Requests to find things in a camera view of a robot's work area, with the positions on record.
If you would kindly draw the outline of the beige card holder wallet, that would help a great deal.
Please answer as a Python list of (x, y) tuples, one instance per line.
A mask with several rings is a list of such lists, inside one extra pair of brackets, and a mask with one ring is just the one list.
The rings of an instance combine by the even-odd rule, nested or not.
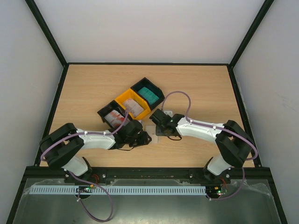
[(151, 137), (150, 144), (158, 144), (160, 142), (159, 136), (156, 135), (156, 126), (155, 125), (146, 125), (145, 131)]

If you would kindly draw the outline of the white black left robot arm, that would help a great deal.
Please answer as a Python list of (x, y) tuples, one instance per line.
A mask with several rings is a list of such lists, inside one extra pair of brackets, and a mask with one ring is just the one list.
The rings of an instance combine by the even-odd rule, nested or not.
[(80, 177), (91, 172), (87, 159), (77, 156), (80, 150), (122, 150), (124, 146), (133, 149), (151, 141), (152, 138), (137, 120), (101, 132), (78, 129), (73, 123), (66, 123), (40, 141), (40, 160), (45, 161), (50, 169), (62, 168)]

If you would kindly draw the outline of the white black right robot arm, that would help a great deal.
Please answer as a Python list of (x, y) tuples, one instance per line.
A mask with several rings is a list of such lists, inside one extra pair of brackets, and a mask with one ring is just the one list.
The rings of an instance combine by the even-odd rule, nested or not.
[(150, 120), (166, 137), (189, 136), (216, 144), (220, 154), (212, 157), (203, 168), (207, 182), (213, 183), (227, 169), (242, 168), (245, 161), (258, 156), (252, 139), (233, 120), (226, 123), (207, 123), (192, 120), (185, 115), (151, 115)]

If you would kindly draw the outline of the yellow bin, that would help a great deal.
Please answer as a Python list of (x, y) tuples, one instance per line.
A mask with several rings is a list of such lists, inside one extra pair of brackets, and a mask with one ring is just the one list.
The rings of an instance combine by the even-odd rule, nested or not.
[(142, 120), (151, 112), (147, 102), (132, 89), (128, 89), (116, 97), (115, 101), (129, 112), (132, 119)]

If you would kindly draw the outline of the black bin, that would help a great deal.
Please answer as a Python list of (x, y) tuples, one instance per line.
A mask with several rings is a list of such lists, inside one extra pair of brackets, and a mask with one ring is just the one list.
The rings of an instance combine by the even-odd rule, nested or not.
[(102, 121), (113, 129), (120, 127), (123, 122), (124, 127), (135, 127), (135, 122), (129, 115), (128, 110), (122, 108), (115, 100), (104, 106), (97, 113)]
[(132, 85), (131, 89), (147, 102), (151, 111), (154, 110), (165, 99), (162, 90), (146, 77)]

